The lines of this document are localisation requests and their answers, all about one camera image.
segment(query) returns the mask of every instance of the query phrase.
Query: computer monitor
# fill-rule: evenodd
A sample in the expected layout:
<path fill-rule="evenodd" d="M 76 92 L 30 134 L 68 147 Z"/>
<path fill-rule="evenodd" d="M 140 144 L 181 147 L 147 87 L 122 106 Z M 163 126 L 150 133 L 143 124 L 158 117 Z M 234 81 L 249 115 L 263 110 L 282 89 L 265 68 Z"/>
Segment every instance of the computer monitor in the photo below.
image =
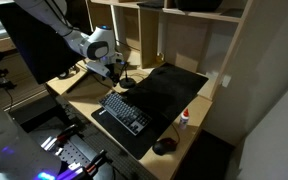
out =
<path fill-rule="evenodd" d="M 14 2 L 0 4 L 0 21 L 39 84 L 59 76 L 83 59 L 55 30 Z"/>

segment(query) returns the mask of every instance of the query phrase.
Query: desk mat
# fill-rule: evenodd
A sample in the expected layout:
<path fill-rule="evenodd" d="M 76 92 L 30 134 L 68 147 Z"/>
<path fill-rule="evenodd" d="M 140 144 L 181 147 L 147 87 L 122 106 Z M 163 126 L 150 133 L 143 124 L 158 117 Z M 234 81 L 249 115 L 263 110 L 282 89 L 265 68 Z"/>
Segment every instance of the desk mat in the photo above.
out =
<path fill-rule="evenodd" d="M 206 77 L 166 63 L 154 69 L 136 87 L 124 92 L 129 102 L 153 118 L 137 136 L 131 134 L 109 113 L 100 113 L 103 108 L 93 112 L 92 117 L 136 159 L 141 159 L 196 97 L 207 80 Z"/>

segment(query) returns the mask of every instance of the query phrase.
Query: dark floor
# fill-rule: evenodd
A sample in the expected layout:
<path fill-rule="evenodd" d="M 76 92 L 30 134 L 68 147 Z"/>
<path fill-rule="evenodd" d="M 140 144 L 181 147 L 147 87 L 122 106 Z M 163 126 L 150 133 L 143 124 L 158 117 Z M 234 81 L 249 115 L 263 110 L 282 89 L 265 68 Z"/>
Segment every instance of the dark floor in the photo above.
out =
<path fill-rule="evenodd" d="M 202 131 L 183 160 L 175 180 L 221 180 L 234 147 Z"/>

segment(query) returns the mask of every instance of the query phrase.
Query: small bottle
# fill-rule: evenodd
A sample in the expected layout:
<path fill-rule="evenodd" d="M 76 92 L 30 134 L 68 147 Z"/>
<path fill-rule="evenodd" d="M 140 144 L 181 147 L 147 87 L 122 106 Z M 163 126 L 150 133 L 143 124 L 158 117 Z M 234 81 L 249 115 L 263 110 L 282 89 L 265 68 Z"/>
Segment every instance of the small bottle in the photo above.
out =
<path fill-rule="evenodd" d="M 185 109 L 185 111 L 182 112 L 182 114 L 181 114 L 181 119 L 180 119 L 180 124 L 179 124 L 180 129 L 186 128 L 188 119 L 189 119 L 188 109 Z"/>

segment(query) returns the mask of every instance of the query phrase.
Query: wooden desk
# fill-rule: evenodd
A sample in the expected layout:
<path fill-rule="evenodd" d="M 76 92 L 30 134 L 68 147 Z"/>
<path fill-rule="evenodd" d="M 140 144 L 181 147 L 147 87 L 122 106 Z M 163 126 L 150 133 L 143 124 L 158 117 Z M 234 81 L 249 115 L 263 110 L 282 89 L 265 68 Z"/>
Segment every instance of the wooden desk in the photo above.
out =
<path fill-rule="evenodd" d="M 109 132 L 107 132 L 95 119 L 91 117 L 91 113 L 100 108 L 98 100 L 101 99 L 105 94 L 109 93 L 111 89 L 98 83 L 94 79 L 94 77 L 89 76 L 84 81 L 82 81 L 81 84 L 79 84 L 71 93 L 65 93 L 65 91 L 76 80 L 82 77 L 84 73 L 85 70 L 81 68 L 81 71 L 79 73 L 69 79 L 59 80 L 55 78 L 49 81 L 47 84 L 58 94 L 60 94 L 64 99 L 66 99 L 79 112 L 81 112 L 85 117 L 87 117 L 103 133 L 105 133 L 111 139 L 115 140 Z M 141 81 L 147 76 L 147 73 L 141 70 L 130 70 L 128 71 L 128 75 L 136 81 Z M 103 83 L 109 86 L 112 85 L 110 80 L 105 80 L 103 81 Z M 115 87 L 114 90 L 118 92 L 125 91 L 125 89 L 122 89 L 119 86 Z M 179 123 L 179 117 L 177 117 L 176 120 L 173 122 L 173 125 L 175 126 L 181 138 L 180 144 L 177 146 L 177 150 L 171 154 L 159 156 L 156 155 L 152 151 L 152 149 L 150 149 L 143 156 L 143 158 L 139 160 L 139 162 L 152 174 L 154 174 L 158 179 L 172 179 L 173 176 L 176 174 L 176 171 L 182 159 L 186 155 L 196 136 L 199 134 L 201 130 L 200 126 L 211 104 L 212 102 L 210 100 L 201 96 L 197 96 L 188 105 L 190 111 L 190 120 L 188 122 L 187 128 L 185 130 L 177 128 Z M 172 137 L 173 139 L 177 139 L 177 135 L 173 127 L 170 126 L 160 138 L 164 137 Z"/>

